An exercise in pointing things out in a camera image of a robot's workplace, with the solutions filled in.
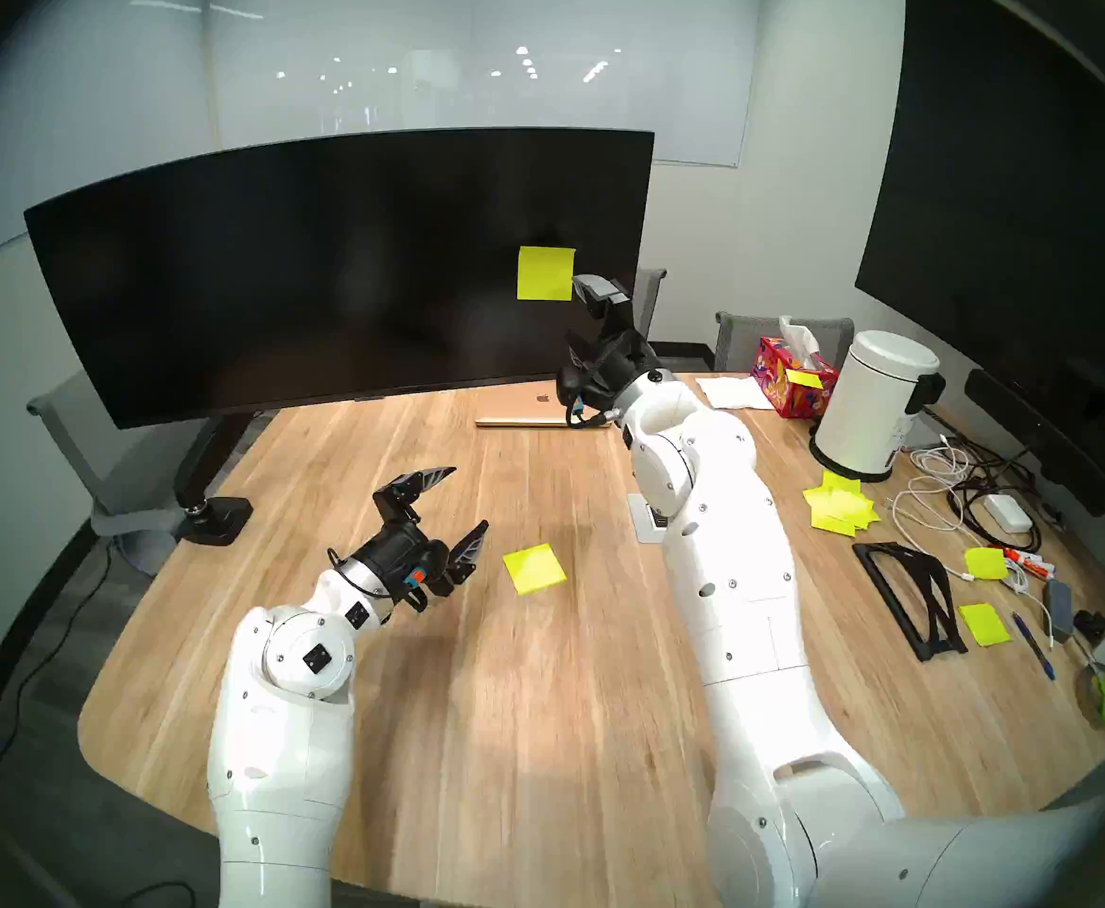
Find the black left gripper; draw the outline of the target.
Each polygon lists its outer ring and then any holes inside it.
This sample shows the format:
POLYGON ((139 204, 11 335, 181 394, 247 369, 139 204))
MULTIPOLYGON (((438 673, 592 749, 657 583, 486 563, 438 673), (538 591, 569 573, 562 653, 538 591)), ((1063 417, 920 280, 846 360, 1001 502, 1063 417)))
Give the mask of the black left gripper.
POLYGON ((383 525, 354 552, 354 559, 385 587, 394 604, 406 602, 425 610, 425 591, 448 598, 448 590, 465 584, 476 571, 490 522, 478 522, 448 555, 444 541, 429 539, 419 528, 420 516, 413 507, 455 471, 455 466, 410 471, 373 492, 373 506, 383 525))

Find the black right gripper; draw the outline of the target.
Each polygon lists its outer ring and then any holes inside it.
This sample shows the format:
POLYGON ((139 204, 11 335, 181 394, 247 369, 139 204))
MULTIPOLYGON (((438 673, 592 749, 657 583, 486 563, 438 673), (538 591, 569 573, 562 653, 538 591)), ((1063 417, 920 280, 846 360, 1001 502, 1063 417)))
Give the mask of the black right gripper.
POLYGON ((636 331, 634 302, 617 282, 575 275, 573 294, 592 320, 601 323, 593 340, 566 334, 570 361, 558 372, 558 399, 565 410, 589 407, 606 411, 641 374, 661 367, 645 336, 636 331))

